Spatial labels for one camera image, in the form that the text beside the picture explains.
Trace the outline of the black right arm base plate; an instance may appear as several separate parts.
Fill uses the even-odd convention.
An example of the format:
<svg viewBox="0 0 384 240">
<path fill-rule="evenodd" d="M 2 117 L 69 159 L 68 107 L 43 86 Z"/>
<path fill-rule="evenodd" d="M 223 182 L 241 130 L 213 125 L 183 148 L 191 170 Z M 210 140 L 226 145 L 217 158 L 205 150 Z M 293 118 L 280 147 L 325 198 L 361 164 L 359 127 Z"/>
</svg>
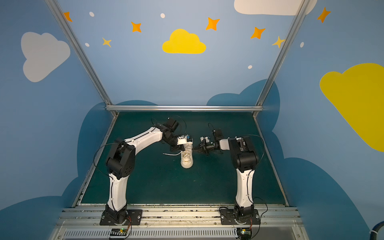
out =
<svg viewBox="0 0 384 240">
<path fill-rule="evenodd" d="M 256 209 L 235 210 L 221 207 L 218 209 L 222 225 L 258 225 L 261 223 Z"/>
</svg>

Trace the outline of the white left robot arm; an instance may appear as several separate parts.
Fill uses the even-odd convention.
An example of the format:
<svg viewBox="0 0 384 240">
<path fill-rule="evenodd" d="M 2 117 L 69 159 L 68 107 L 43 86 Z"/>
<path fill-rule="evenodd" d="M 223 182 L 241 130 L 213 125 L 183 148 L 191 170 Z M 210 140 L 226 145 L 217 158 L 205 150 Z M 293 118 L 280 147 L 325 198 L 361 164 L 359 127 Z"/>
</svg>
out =
<svg viewBox="0 0 384 240">
<path fill-rule="evenodd" d="M 106 167 L 110 179 L 109 199 L 102 213 L 101 226 L 129 225 L 127 212 L 127 184 L 135 168 L 136 155 L 150 145 L 164 141 L 171 150 L 183 151 L 183 145 L 178 144 L 175 130 L 179 123 L 168 118 L 164 124 L 156 124 L 148 130 L 124 140 L 116 140 L 109 151 Z"/>
</svg>

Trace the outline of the white knit sneaker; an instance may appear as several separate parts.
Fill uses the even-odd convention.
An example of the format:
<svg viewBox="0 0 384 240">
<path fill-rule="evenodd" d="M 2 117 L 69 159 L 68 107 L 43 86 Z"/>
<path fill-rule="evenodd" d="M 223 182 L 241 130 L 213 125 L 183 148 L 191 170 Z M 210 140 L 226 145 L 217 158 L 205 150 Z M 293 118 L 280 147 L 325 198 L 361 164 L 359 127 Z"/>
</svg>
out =
<svg viewBox="0 0 384 240">
<path fill-rule="evenodd" d="M 184 144 L 185 150 L 181 152 L 181 166 L 189 169 L 193 166 L 193 143 L 187 142 Z"/>
</svg>

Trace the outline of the white shoelace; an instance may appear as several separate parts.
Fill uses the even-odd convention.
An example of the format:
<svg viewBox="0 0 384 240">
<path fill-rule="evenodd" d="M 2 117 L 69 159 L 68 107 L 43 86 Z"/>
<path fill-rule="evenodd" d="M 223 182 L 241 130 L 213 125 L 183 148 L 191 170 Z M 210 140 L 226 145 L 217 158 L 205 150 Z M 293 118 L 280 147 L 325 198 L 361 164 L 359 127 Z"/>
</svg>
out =
<svg viewBox="0 0 384 240">
<path fill-rule="evenodd" d="M 178 152 L 177 154 L 168 154 L 168 153 L 162 153 L 163 155 L 166 155 L 166 156 L 178 156 L 180 155 L 182 152 Z"/>
</svg>

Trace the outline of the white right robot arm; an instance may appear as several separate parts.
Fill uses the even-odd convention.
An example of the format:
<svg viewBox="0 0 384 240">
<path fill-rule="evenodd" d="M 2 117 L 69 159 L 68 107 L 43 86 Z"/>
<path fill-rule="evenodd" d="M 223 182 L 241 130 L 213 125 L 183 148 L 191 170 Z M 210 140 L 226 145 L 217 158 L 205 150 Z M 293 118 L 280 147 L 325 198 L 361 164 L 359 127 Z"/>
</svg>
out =
<svg viewBox="0 0 384 240">
<path fill-rule="evenodd" d="M 255 209 L 252 197 L 253 176 L 261 160 L 250 136 L 224 138 L 221 130 L 213 130 L 214 140 L 201 137 L 193 151 L 209 155 L 212 151 L 229 151 L 237 173 L 237 194 L 233 210 L 234 220 L 242 225 L 247 222 L 260 223 L 260 215 Z"/>
</svg>

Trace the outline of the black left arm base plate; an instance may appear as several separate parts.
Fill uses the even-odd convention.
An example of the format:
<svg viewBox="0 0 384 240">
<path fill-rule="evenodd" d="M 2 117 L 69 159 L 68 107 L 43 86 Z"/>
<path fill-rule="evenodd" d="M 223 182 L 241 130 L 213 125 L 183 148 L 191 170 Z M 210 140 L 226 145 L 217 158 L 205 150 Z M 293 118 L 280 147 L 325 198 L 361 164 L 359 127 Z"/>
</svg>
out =
<svg viewBox="0 0 384 240">
<path fill-rule="evenodd" d="M 100 220 L 100 226 L 139 226 L 143 210 L 125 210 L 118 212 L 108 209 L 104 210 Z"/>
</svg>

